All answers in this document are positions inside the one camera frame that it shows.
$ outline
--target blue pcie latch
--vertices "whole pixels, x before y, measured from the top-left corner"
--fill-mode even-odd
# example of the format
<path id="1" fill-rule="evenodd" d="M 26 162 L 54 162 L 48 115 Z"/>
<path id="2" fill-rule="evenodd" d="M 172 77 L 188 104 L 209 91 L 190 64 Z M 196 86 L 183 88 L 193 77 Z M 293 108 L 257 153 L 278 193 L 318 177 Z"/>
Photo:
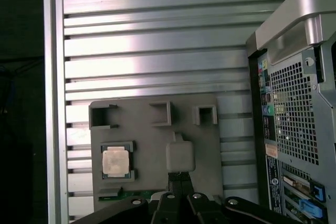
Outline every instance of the blue pcie latch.
<path id="1" fill-rule="evenodd" d="M 323 218 L 323 210 L 318 206 L 314 205 L 307 199 L 299 200 L 299 206 L 302 211 L 310 213 L 315 218 Z"/>

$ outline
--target metal bolt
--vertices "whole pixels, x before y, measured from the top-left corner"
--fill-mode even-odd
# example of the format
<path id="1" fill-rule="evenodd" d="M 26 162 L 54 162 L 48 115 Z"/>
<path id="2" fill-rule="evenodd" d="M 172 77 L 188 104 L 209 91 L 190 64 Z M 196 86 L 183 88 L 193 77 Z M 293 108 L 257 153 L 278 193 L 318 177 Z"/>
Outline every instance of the metal bolt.
<path id="1" fill-rule="evenodd" d="M 200 195 L 200 194 L 194 194 L 193 195 L 193 198 L 194 199 L 200 199 L 202 197 L 202 195 Z"/>
<path id="2" fill-rule="evenodd" d="M 138 205 L 138 204 L 141 204 L 141 201 L 138 199 L 135 199 L 134 201 L 132 201 L 132 204 Z"/>
<path id="3" fill-rule="evenodd" d="M 229 204 L 230 205 L 237 205 L 238 204 L 238 201 L 236 199 L 230 199 L 229 200 Z"/>

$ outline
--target mesh panel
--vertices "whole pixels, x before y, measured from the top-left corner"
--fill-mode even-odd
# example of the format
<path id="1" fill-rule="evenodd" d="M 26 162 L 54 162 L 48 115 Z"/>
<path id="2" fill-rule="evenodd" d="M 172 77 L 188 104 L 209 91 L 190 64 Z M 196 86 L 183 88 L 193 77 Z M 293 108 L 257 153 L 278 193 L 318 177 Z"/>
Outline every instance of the mesh panel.
<path id="1" fill-rule="evenodd" d="M 297 169 L 295 167 L 292 167 L 290 165 L 287 165 L 285 163 L 282 164 L 283 169 L 289 171 L 290 173 L 295 174 L 296 176 L 299 176 L 301 178 L 304 178 L 305 180 L 309 181 L 310 180 L 310 176 L 308 173 L 305 173 L 303 171 L 301 171 L 300 169 Z"/>
<path id="2" fill-rule="evenodd" d="M 301 63 L 271 74 L 279 151 L 318 165 L 310 78 Z"/>

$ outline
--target sticker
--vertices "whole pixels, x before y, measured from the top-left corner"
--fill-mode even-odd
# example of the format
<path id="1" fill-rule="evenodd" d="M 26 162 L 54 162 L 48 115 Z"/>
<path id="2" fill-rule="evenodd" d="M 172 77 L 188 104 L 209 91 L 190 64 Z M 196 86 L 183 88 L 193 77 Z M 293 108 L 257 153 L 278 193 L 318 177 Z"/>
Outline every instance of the sticker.
<path id="1" fill-rule="evenodd" d="M 267 69 L 267 60 L 262 61 L 262 69 L 266 70 Z"/>
<path id="2" fill-rule="evenodd" d="M 278 147 L 271 144 L 265 144 L 265 149 L 266 149 L 266 155 L 278 158 Z"/>
<path id="3" fill-rule="evenodd" d="M 266 156 L 269 208 L 281 214 L 281 192 L 278 161 Z"/>

